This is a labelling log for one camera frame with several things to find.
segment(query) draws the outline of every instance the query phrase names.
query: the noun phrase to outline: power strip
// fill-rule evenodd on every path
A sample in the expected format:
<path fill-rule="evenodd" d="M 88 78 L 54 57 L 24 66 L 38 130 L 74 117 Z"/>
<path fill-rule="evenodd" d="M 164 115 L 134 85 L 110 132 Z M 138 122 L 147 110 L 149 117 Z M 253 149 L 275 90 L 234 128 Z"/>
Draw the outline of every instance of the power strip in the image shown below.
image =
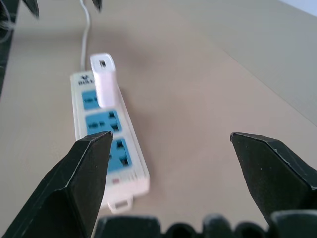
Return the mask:
<path fill-rule="evenodd" d="M 71 76 L 76 140 L 101 131 L 112 131 L 106 187 L 101 208 L 120 213 L 132 207 L 133 197 L 150 189 L 150 175 L 119 87 L 118 104 L 100 108 L 91 71 Z"/>

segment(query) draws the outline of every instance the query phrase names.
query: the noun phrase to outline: white cable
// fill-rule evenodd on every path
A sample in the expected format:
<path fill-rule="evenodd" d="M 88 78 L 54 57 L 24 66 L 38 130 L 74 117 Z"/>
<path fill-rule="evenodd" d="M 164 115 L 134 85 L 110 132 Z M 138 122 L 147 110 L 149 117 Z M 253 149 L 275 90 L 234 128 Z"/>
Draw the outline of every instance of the white cable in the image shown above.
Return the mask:
<path fill-rule="evenodd" d="M 87 51 L 87 38 L 88 38 L 89 29 L 90 29 L 90 16 L 85 6 L 84 0 L 79 0 L 79 1 L 86 15 L 86 28 L 84 30 L 82 46 L 81 46 L 80 70 L 86 71 L 86 51 Z"/>
<path fill-rule="evenodd" d="M 4 5 L 4 2 L 2 0 L 0 0 L 0 2 L 1 2 L 3 8 L 4 8 L 6 17 L 8 18 L 8 22 L 11 23 L 11 17 L 10 17 L 10 13 L 8 11 L 8 8 L 6 8 L 6 6 Z M 0 39 L 0 44 L 6 42 L 9 39 L 9 37 L 11 35 L 11 32 L 12 32 L 12 30 L 8 29 L 8 31 L 6 32 L 6 35 L 2 39 Z"/>

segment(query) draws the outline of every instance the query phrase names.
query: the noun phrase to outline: beige floor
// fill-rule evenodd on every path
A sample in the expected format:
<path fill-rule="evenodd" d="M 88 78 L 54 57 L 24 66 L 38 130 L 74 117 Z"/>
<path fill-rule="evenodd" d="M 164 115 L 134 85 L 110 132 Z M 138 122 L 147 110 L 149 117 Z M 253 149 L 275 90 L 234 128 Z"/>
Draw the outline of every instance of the beige floor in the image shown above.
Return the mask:
<path fill-rule="evenodd" d="M 88 5 L 88 53 L 112 54 L 151 174 L 128 214 L 157 216 L 163 231 L 175 221 L 200 230 L 209 213 L 266 226 L 230 133 L 278 138 L 317 168 L 316 127 L 168 4 L 118 0 L 102 14 Z M 20 8 L 0 102 L 0 234 L 75 139 L 69 77 L 84 15 L 77 0 L 39 7 L 40 21 Z"/>

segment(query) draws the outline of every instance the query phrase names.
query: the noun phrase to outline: white usb charger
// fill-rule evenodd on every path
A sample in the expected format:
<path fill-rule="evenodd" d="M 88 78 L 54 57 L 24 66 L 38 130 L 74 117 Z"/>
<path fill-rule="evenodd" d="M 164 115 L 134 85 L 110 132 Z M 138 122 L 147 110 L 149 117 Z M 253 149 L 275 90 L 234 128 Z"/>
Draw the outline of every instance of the white usb charger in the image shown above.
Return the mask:
<path fill-rule="evenodd" d="M 95 78 L 97 101 L 101 108 L 115 107 L 118 91 L 114 61 L 110 54 L 90 56 L 91 69 Z"/>

